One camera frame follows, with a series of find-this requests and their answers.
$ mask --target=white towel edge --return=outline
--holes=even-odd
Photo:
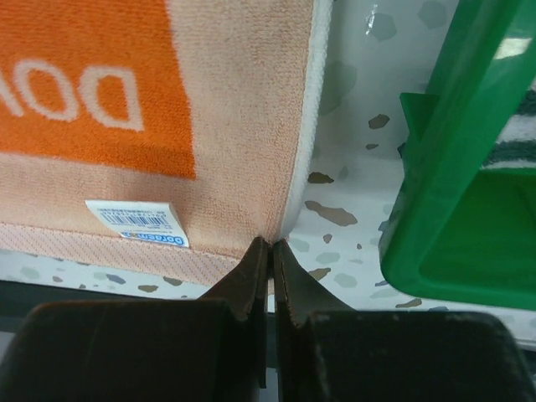
[[[306,83],[301,107],[300,134],[294,160],[294,171],[286,197],[285,213],[281,220],[279,239],[284,238],[291,232],[302,209],[302,198],[307,185],[309,163],[317,129],[318,107],[322,94],[332,3],[332,0],[315,0],[313,3]]]

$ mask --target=blue logo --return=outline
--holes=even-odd
[[[184,245],[184,239],[178,236],[170,236],[164,234],[148,234],[148,233],[132,233],[132,232],[121,232],[125,237],[131,239],[139,239],[145,241],[154,241],[155,243],[164,243],[172,245]]]

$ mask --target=gray speck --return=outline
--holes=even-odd
[[[370,127],[373,130],[378,130],[379,128],[385,127],[385,125],[388,122],[389,122],[389,117],[388,116],[379,114],[376,117],[374,117],[374,118],[372,118],[372,119],[370,119],[368,121],[368,127]]]
[[[124,283],[126,283],[126,281],[123,278],[117,275],[106,274],[106,277],[108,278],[109,281],[118,283],[120,285],[123,285]]]
[[[147,293],[153,293],[158,286],[156,285],[140,285],[137,287],[140,291],[146,291]]]
[[[180,279],[169,278],[167,276],[162,277],[165,282],[173,286],[181,286],[183,282]]]

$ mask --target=brown speck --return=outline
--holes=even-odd
[[[158,286],[156,285],[140,285],[137,287],[140,291],[146,291],[147,293],[153,293]]]
[[[320,281],[324,276],[329,274],[331,270],[331,268],[316,268],[315,270],[309,271],[309,275],[317,281]]]
[[[309,175],[308,182],[313,184],[325,184],[333,183],[335,180],[330,178],[327,174],[320,172],[313,172]]]
[[[339,226],[349,226],[350,224],[356,224],[358,220],[350,214],[348,211],[342,208],[329,208],[320,205],[316,201],[306,201],[305,206],[307,209],[316,212],[322,218],[338,224]]]
[[[388,123],[389,117],[386,115],[379,114],[376,117],[370,119],[368,121],[368,126],[372,128],[373,130],[376,130],[378,128],[385,127],[385,125]]]
[[[421,299],[412,299],[410,301],[408,301],[407,303],[400,303],[400,304],[397,304],[395,307],[396,308],[409,308],[409,307],[418,307],[422,304],[422,300]]]

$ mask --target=white letter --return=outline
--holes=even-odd
[[[15,116],[23,116],[23,108],[17,102],[15,96],[11,93],[8,88],[8,84],[3,78],[2,71],[0,71],[0,97],[6,102],[6,106]]]
[[[59,93],[65,102],[64,111],[51,111],[48,107],[41,105],[34,96],[28,74],[30,71],[42,71],[52,75],[58,83]],[[75,98],[75,92],[69,82],[69,79],[58,68],[51,63],[43,60],[21,60],[15,65],[13,81],[17,86],[23,99],[28,105],[41,113],[43,116],[52,120],[73,121],[78,116],[78,102]]]
[[[123,81],[123,89],[126,97],[127,120],[119,120],[105,111],[99,104],[97,88],[99,80],[105,77],[117,77]],[[106,67],[103,65],[90,65],[80,77],[78,87],[80,96],[87,110],[98,122],[106,127],[124,128],[125,130],[143,130],[142,110],[137,99],[136,77],[129,69],[119,67]]]

